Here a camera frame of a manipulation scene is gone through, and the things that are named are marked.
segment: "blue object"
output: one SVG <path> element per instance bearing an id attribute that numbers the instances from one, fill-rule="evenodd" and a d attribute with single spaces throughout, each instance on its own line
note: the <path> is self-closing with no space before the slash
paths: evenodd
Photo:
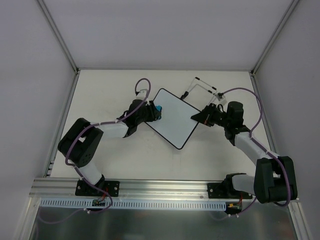
<path id="1" fill-rule="evenodd" d="M 161 113 L 162 112 L 162 106 L 155 106 L 155 108 Z"/>

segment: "purple cable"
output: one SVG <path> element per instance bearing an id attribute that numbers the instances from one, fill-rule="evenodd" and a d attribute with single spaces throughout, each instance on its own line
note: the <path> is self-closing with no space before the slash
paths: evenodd
<path id="1" fill-rule="evenodd" d="M 263 113 L 264 109 L 262 107 L 262 104 L 261 104 L 261 101 L 260 101 L 258 95 L 254 91 L 251 91 L 250 89 L 247 89 L 247 88 L 244 88 L 244 87 L 235 87 L 235 88 L 232 88 L 232 89 L 229 89 L 229 90 L 225 91 L 223 94 L 227 94 L 227 93 L 232 92 L 234 90 L 244 90 L 244 91 L 247 91 L 249 93 L 252 93 L 255 96 L 255 98 L 257 99 L 257 101 L 258 101 L 258 107 L 259 107 L 259 110 L 260 110 L 260 117 L 259 117 L 258 121 L 256 122 L 256 124 L 251 129 L 250 133 L 249 133 L 249 136 L 251 138 L 252 132 L 255 130 L 255 128 L 259 125 L 259 123 L 262 120 L 262 113 Z"/>
<path id="2" fill-rule="evenodd" d="M 150 91 L 151 91 L 151 83 L 149 81 L 149 79 L 147 78 L 141 78 L 139 81 L 137 81 L 137 83 L 135 84 L 134 86 L 134 91 L 137 92 L 137 87 L 138 87 L 138 84 L 141 82 L 141 81 L 147 81 L 148 83 L 148 90 L 146 91 L 146 94 L 145 94 L 145 98 L 142 100 L 142 102 L 133 110 L 131 111 L 129 114 L 127 114 L 126 116 L 124 116 L 123 118 L 121 118 L 120 120 L 118 121 L 104 121 L 104 122 L 101 122 L 101 123 L 94 123 L 94 124 L 91 124 L 87 127 L 85 127 L 79 134 L 78 136 L 74 139 L 74 141 L 72 142 L 72 144 L 70 145 L 70 148 L 68 150 L 68 152 L 66 153 L 65 155 L 65 164 L 68 165 L 68 166 L 71 166 L 71 167 L 74 167 L 75 171 L 79 174 L 79 176 L 83 179 L 83 181 L 85 181 L 90 187 L 92 187 L 93 189 L 96 189 L 100 192 L 102 192 L 103 194 L 105 194 L 109 199 L 110 199 L 110 204 L 106 207 L 104 207 L 102 210 L 99 210 L 99 211 L 90 211 L 91 214 L 99 214 L 99 213 L 102 213 L 104 211 L 106 211 L 107 209 L 109 209 L 112 205 L 113 205 L 113 200 L 112 200 L 112 197 L 110 196 L 110 194 L 98 187 L 96 187 L 95 185 L 91 184 L 82 174 L 81 172 L 79 171 L 79 169 L 77 168 L 76 165 L 72 164 L 72 163 L 69 163 L 68 160 L 69 160 L 69 157 L 70 157 L 70 154 L 73 150 L 73 148 L 75 147 L 77 141 L 81 138 L 81 136 L 87 131 L 89 130 L 90 128 L 93 128 L 93 127 L 97 127 L 97 126 L 100 126 L 100 125 L 106 125 L 106 124 L 115 124 L 115 123 L 120 123 L 122 121 L 124 121 L 125 119 L 127 119 L 128 117 L 130 117 L 132 114 L 134 114 L 147 100 L 147 98 L 149 97 L 149 94 L 150 94 Z M 62 220 L 59 220 L 59 221 L 53 221 L 53 222 L 50 222 L 50 221 L 46 221 L 46 220 L 43 220 L 40 216 L 40 211 L 38 212 L 38 219 L 45 223 L 45 224 L 60 224 L 60 223 L 63 223 L 64 221 L 66 221 L 67 219 L 69 219 L 70 217 L 72 217 L 74 214 L 80 212 L 80 211 L 83 211 L 83 209 L 78 209 L 76 211 L 74 211 L 73 213 L 71 213 L 69 216 L 67 216 L 65 219 L 62 219 Z"/>
<path id="3" fill-rule="evenodd" d="M 241 214 L 243 214 L 244 212 L 246 212 L 249 208 L 251 208 L 251 206 L 254 205 L 254 203 L 256 202 L 256 200 L 257 200 L 257 197 L 255 197 L 255 198 L 253 199 L 253 201 L 249 204 L 249 206 L 247 206 L 244 210 L 242 210 L 241 212 L 239 212 L 237 215 L 241 215 Z M 211 217 L 213 220 L 215 220 L 215 221 L 222 221 L 222 220 L 225 220 L 225 219 L 229 218 L 229 215 L 224 216 L 224 217 L 222 217 L 222 218 L 215 218 L 215 217 L 212 216 L 212 214 L 210 213 L 210 217 Z"/>
<path id="4" fill-rule="evenodd" d="M 44 224 L 61 224 L 63 223 L 64 221 L 68 220 L 69 218 L 71 218 L 73 215 L 75 215 L 76 213 L 78 212 L 81 212 L 83 211 L 84 209 L 83 208 L 80 208 L 80 209 L 77 209 L 75 210 L 73 213 L 71 213 L 69 216 L 67 216 L 66 218 L 62 219 L 62 220 L 59 220 L 59 221 L 46 221 L 46 220 L 43 220 L 43 218 L 41 217 L 41 208 L 39 208 L 39 211 L 38 211 L 38 216 L 37 218 L 43 222 Z"/>
<path id="5" fill-rule="evenodd" d="M 285 186 L 286 186 L 286 190 L 287 190 L 287 197 L 286 197 L 286 202 L 284 204 L 280 204 L 278 202 L 275 202 L 276 205 L 280 206 L 280 207 L 286 207 L 288 206 L 288 204 L 290 203 L 290 199 L 291 199 L 291 191 L 290 191 L 290 184 L 289 184 L 289 179 L 288 179 L 288 175 L 287 175 L 287 172 L 286 172 L 286 169 L 284 167 L 284 165 L 282 164 L 282 162 L 275 156 L 273 155 L 271 152 L 269 152 L 262 144 L 260 144 L 256 139 L 254 139 L 252 137 L 252 133 L 254 131 L 254 129 L 258 126 L 258 124 L 261 122 L 262 120 L 262 115 L 263 115 L 263 112 L 264 112 L 264 109 L 262 107 L 262 103 L 261 103 L 261 100 L 260 98 L 258 97 L 258 95 L 256 95 L 256 93 L 254 93 L 253 91 L 247 89 L 247 88 L 244 88 L 244 87 L 235 87 L 235 88 L 232 88 L 232 89 L 229 89 L 227 91 L 225 91 L 223 94 L 227 94 L 231 91 L 234 91 L 234 90 L 244 90 L 244 91 L 247 91 L 247 92 L 250 92 L 252 93 L 255 98 L 257 99 L 258 101 L 258 106 L 259 106 L 259 110 L 260 110 L 260 117 L 259 117 L 259 120 L 257 121 L 257 123 L 253 126 L 253 128 L 250 130 L 250 133 L 249 133 L 249 136 L 251 138 L 251 140 L 259 147 L 261 148 L 264 152 L 266 152 L 267 155 L 269 155 L 270 157 L 272 157 L 280 166 L 282 172 L 283 172 L 283 177 L 284 177 L 284 181 L 285 181 Z"/>

